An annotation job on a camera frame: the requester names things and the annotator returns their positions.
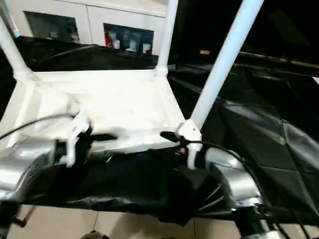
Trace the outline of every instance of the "white platform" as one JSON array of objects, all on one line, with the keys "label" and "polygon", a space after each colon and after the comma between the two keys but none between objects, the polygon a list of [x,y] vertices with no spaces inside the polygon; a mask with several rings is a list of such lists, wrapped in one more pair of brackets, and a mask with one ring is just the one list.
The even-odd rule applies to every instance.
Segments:
[{"label": "white platform", "polygon": [[[94,133],[112,132],[120,136],[114,142],[96,144],[95,149],[134,152],[172,146],[159,132],[175,130],[184,121],[167,79],[155,77],[154,70],[35,75],[35,87],[17,83],[0,124],[1,132],[36,118],[81,109],[92,121]],[[2,146],[12,145],[22,135],[65,138],[69,122],[61,119],[39,123],[13,134]]]},{"label": "white platform", "polygon": [[165,17],[168,0],[60,0]]}]

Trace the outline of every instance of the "black plastic sheet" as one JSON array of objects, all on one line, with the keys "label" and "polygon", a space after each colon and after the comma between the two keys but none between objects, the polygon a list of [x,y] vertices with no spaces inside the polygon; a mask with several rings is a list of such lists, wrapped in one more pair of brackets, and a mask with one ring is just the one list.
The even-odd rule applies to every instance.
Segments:
[{"label": "black plastic sheet", "polygon": [[[16,42],[34,71],[149,69],[157,61],[156,57],[96,45],[25,37]],[[293,210],[303,223],[315,225],[319,208],[319,85],[300,72],[256,68],[254,61],[245,54],[242,57],[209,114],[203,139],[249,161],[281,222],[297,222]],[[1,90],[8,92],[1,98],[4,109],[14,80],[3,55],[0,62],[0,75],[5,79],[1,82],[6,84]],[[190,116],[211,67],[207,61],[169,66],[168,78],[185,118]],[[231,219],[224,202],[215,203],[221,196],[216,191],[218,182],[201,170],[174,168],[172,155],[172,149],[150,150],[105,155],[80,168],[48,168],[31,188],[26,203],[151,214],[179,224],[192,217]]]}]

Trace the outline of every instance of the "white tube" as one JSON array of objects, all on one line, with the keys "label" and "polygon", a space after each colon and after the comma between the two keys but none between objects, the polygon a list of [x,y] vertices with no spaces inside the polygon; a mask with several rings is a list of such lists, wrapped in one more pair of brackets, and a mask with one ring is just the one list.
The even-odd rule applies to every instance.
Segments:
[{"label": "white tube", "polygon": [[263,2],[264,0],[243,0],[190,117],[199,129],[202,128]]},{"label": "white tube", "polygon": [[20,76],[30,76],[32,71],[26,66],[18,48],[16,47],[3,19],[0,16],[0,46],[4,51],[13,73]]},{"label": "white tube", "polygon": [[160,53],[159,53],[159,61],[156,66],[156,72],[165,72],[167,74],[167,63],[168,63],[171,39],[173,36],[173,30],[175,25],[177,6],[178,6],[178,0],[168,1],[167,14],[166,14],[166,20],[165,20],[165,29],[164,29],[163,39],[162,39]]}]

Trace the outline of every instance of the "cabinet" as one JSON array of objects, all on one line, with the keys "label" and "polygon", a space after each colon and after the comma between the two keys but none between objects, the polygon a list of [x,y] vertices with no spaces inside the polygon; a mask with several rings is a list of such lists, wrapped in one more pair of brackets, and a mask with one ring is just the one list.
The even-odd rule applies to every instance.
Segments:
[{"label": "cabinet", "polygon": [[22,36],[92,44],[85,5],[54,0],[7,0]]},{"label": "cabinet", "polygon": [[7,0],[21,35],[159,55],[167,0]]}]

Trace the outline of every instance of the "black cable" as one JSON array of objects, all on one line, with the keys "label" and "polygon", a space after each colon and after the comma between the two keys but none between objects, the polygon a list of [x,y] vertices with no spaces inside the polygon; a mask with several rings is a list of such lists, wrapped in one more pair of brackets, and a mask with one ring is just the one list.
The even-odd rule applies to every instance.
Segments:
[{"label": "black cable", "polygon": [[57,115],[50,115],[50,116],[46,116],[46,117],[43,117],[43,118],[39,118],[39,119],[35,119],[33,121],[30,121],[28,123],[25,123],[21,126],[19,126],[18,128],[14,128],[13,130],[3,134],[0,136],[0,140],[4,139],[5,137],[9,136],[10,134],[13,134],[14,132],[18,131],[18,130],[21,130],[25,127],[28,127],[34,123],[37,123],[37,122],[40,122],[40,121],[44,121],[44,120],[52,120],[52,119],[56,119],[56,118],[74,118],[75,115],[71,115],[71,114],[57,114]]},{"label": "black cable", "polygon": [[[190,141],[190,140],[186,140],[187,143],[200,143],[200,144],[203,144],[203,145],[207,145],[207,146],[211,146],[211,147],[214,147],[214,148],[218,148],[226,153],[229,153],[231,154],[232,156],[234,156],[236,159],[238,159],[239,162],[241,162],[243,164],[243,166],[245,166],[246,170],[248,171],[248,173],[254,178],[256,184],[259,184],[258,183],[258,180],[256,178],[256,176],[254,175],[253,173],[253,170],[251,169],[251,167],[246,163],[246,161],[244,160],[244,158],[242,158],[240,155],[236,154],[235,152],[227,149],[227,148],[224,148],[218,144],[215,144],[215,143],[211,143],[211,142],[205,142],[205,141]],[[270,201],[268,200],[265,192],[262,190],[262,187],[258,187],[262,196],[263,196],[263,199],[268,207],[268,210],[271,212],[271,204],[270,204]],[[278,230],[281,232],[281,234],[286,238],[286,239],[290,239],[289,235],[285,232],[285,230],[281,227],[281,225],[279,224],[279,222],[275,219],[274,217],[274,221],[275,221],[275,225],[277,226]]]}]

